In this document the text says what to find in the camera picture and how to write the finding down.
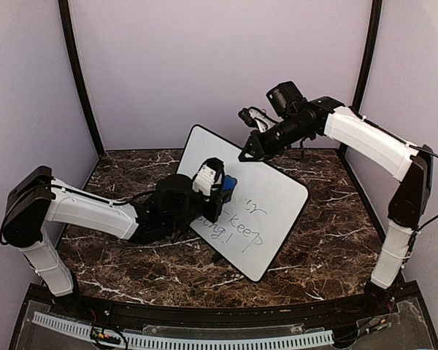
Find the blue whiteboard eraser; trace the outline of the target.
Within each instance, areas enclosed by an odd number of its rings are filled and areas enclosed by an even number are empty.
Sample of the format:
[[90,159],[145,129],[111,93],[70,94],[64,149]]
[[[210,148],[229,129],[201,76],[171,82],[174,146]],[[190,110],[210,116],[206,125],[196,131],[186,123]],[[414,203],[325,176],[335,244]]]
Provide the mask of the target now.
[[220,191],[220,198],[223,203],[228,203],[231,201],[231,197],[233,195],[237,182],[237,179],[235,179],[234,177],[225,175]]

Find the white whiteboard black frame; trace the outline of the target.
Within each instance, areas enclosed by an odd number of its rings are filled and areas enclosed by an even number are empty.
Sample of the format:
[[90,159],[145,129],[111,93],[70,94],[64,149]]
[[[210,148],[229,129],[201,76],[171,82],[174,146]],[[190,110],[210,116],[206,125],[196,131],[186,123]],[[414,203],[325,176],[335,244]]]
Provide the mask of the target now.
[[258,282],[293,230],[309,199],[301,182],[263,162],[241,163],[241,149],[201,125],[192,127],[178,173],[193,176],[208,158],[224,162],[237,180],[216,222],[201,217],[191,228],[249,280]]

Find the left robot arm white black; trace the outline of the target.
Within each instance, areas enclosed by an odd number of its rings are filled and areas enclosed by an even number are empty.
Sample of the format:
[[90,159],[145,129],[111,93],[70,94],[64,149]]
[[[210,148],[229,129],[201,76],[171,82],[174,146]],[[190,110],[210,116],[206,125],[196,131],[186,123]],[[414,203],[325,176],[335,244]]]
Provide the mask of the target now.
[[77,280],[45,232],[45,222],[60,222],[108,233],[134,244],[176,241],[199,217],[218,221],[237,180],[217,158],[206,160],[193,177],[171,174],[154,190],[111,200],[71,187],[40,166],[8,195],[0,244],[23,253],[59,304],[73,318],[88,312]]

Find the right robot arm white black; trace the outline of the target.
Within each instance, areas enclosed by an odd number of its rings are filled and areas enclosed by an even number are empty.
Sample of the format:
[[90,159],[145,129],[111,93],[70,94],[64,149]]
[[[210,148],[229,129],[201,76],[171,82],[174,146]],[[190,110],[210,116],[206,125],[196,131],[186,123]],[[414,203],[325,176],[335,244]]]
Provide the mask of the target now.
[[280,83],[266,97],[282,120],[277,122],[253,106],[242,109],[238,116],[252,132],[239,161],[270,160],[296,142],[326,136],[369,158],[399,182],[388,204],[388,232],[370,278],[379,289],[370,289],[358,299],[358,310],[374,316],[386,304],[381,289],[395,282],[420,230],[431,192],[432,150],[401,139],[334,98],[309,101],[292,81]]

